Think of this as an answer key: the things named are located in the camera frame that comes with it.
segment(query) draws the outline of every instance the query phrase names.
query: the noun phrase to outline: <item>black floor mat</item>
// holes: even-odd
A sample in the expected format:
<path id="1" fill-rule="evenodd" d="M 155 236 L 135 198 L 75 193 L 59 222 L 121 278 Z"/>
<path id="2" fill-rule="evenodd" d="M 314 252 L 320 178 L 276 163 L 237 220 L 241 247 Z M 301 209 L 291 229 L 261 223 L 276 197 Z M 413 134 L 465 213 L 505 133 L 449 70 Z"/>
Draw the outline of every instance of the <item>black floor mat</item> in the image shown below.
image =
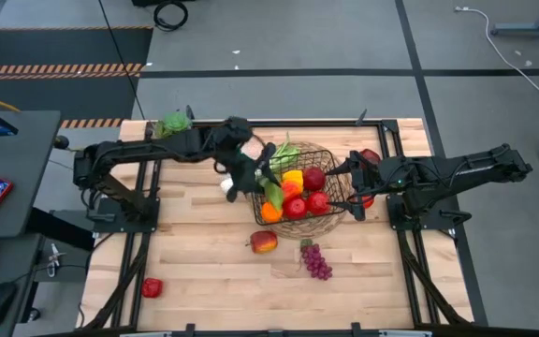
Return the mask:
<path id="1" fill-rule="evenodd" d="M 114 29 L 113 33 L 127 64 L 132 67 L 147 62 L 152 29 Z M 0 74 L 4 66 L 38 66 L 37 74 L 43 74 L 50 73 L 44 69 L 59 66 L 116 65 L 119 69 L 119 64 L 107 29 L 0 30 Z M 59 110 L 64 120 L 129 119 L 135 99 L 128 78 L 123 74 L 100 76 L 112 67 L 96 68 L 84 78 L 32 75 L 8 80 L 0 76 L 0 100 L 21 110 Z M 18 78 L 23 74 L 13 75 Z M 136 88 L 138 78 L 131 79 Z"/>

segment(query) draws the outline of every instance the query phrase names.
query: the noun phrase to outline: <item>wire basket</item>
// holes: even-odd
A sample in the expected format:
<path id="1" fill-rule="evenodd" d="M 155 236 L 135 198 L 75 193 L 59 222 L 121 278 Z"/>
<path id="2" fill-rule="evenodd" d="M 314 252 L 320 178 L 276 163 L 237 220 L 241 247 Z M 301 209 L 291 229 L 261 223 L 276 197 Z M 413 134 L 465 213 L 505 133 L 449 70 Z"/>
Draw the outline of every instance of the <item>wire basket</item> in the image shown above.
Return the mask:
<path id="1" fill-rule="evenodd" d="M 296 159 L 285 160 L 287 157 L 296 157 Z M 288 172 L 293 169 L 305 170 L 312 167 L 317 167 L 322 170 L 322 172 L 327 172 L 331 169 L 336 168 L 336 161 L 332 153 L 328 150 L 318 150 L 310 152 L 301 152 L 300 154 L 295 155 L 285 155 L 281 157 L 276 157 L 275 161 L 272 158 L 271 168 L 276 174 L 276 178 L 280 179 L 283 173 Z M 326 184 L 322 188 L 322 192 L 328 195 L 330 201 L 344 201 L 344 193 L 342 192 L 342 182 L 338 179 L 337 176 L 330 175 L 326 176 Z M 307 197 L 312 192 L 307 190 L 303 191 L 302 197 L 307 199 Z M 280 221 L 277 222 L 266 222 L 261 217 L 261 206 L 267 201 L 266 197 L 263 195 L 252 194 L 253 210 L 255 213 L 255 220 L 261 226 L 267 225 L 277 225 L 290 223 L 289 225 L 297 225 L 304 223 L 305 220 L 310 220 L 314 218 L 320 218 L 325 216 L 330 216 L 338 213 L 344 212 L 344 209 L 339 207 L 330 206 L 329 211 L 321 215 L 313 215 L 310 212 L 307 212 L 307 215 L 303 219 L 299 220 L 290 220 L 286 217 L 282 217 Z"/>

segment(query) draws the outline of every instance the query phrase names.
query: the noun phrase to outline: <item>wooden table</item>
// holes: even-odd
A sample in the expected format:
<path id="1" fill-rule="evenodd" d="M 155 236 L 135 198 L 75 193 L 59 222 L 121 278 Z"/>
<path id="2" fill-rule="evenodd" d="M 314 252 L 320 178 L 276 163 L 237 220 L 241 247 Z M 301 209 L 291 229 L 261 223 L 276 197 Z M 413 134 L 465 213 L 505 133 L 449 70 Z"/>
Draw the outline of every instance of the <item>wooden table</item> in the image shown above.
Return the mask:
<path id="1" fill-rule="evenodd" d="M 398 120 L 406 155 L 430 155 L 421 119 Z M 145 122 L 126 121 L 120 139 L 142 139 Z M 377 131 L 370 127 L 290 128 L 291 140 L 317 143 L 343 160 L 351 149 L 380 153 Z M 265 141 L 281 143 L 285 128 L 257 128 Z M 391 139 L 390 152 L 394 153 Z M 121 165 L 114 176 L 127 186 L 136 183 L 138 164 Z M 230 204 L 212 161 L 180 164 L 164 161 L 159 197 L 159 227 L 152 236 L 146 277 L 164 281 L 160 298 L 143 299 L 138 330 L 347 330 L 411 328 L 409 302 L 396 233 L 390 228 L 383 196 L 367 211 L 367 221 L 347 214 L 329 234 L 315 239 L 334 269 L 326 282 L 299 268 L 299 241 L 280 239 L 278 248 L 254 255 L 245 246 L 255 223 L 244 197 Z M 472 319 L 471 308 L 453 241 L 443 233 L 424 231 L 426 254 L 435 285 L 460 315 Z M 86 321 L 116 287 L 124 234 L 99 247 L 82 297 Z M 135 242 L 135 253 L 138 242 Z M 428 311 L 416 281 L 422 316 Z M 132 288 L 126 292 L 122 324 L 127 324 Z"/>

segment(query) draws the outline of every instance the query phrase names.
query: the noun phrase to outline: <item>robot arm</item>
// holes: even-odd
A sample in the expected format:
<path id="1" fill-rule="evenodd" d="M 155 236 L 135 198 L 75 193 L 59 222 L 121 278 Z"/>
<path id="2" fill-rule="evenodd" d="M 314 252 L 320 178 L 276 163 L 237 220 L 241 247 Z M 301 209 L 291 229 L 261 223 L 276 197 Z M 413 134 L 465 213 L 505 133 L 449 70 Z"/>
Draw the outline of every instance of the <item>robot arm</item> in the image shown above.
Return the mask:
<path id="1" fill-rule="evenodd" d="M 269 166 L 270 158 L 276 151 L 273 143 L 265 145 L 256 160 L 240 152 L 242 144 L 254 136 L 245 119 L 230 117 L 220 126 L 192 128 L 167 139 L 149 137 L 139 141 L 104 141 L 76 153 L 74 184 L 81 190 L 96 190 L 118 201 L 125 212 L 143 215 L 148 212 L 146 198 L 113 178 L 109 173 L 114 166 L 160 159 L 198 163 L 213 158 L 215 171 L 229 173 L 232 177 L 234 185 L 226 196 L 232 202 L 238 191 L 263 193 L 255 179 L 257 169 L 280 185 Z M 226 170 L 220 171 L 218 163 Z"/>
<path id="2" fill-rule="evenodd" d="M 342 165 L 327 173 L 351 173 L 355 194 L 333 203 L 365 219 L 363 197 L 402 193 L 404 213 L 418 217 L 438 200 L 455 196 L 484 183 L 520 182 L 532 171 L 516 150 L 503 144 L 490 151 L 455 158 L 439 156 L 389 157 L 375 165 L 351 151 Z"/>

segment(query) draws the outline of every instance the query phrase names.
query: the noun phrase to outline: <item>grape bunch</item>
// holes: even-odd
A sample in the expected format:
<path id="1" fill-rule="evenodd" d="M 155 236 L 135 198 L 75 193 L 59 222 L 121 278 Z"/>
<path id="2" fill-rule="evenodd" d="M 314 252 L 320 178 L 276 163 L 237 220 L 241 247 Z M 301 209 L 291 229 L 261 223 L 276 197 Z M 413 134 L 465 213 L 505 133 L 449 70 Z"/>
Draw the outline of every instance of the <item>grape bunch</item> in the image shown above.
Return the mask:
<path id="1" fill-rule="evenodd" d="M 311 272 L 311 277 L 324 281 L 332 277 L 332 267 L 328 267 L 326 259 L 319 252 L 319 244 L 301 247 L 300 252 L 307 265 L 307 271 Z"/>

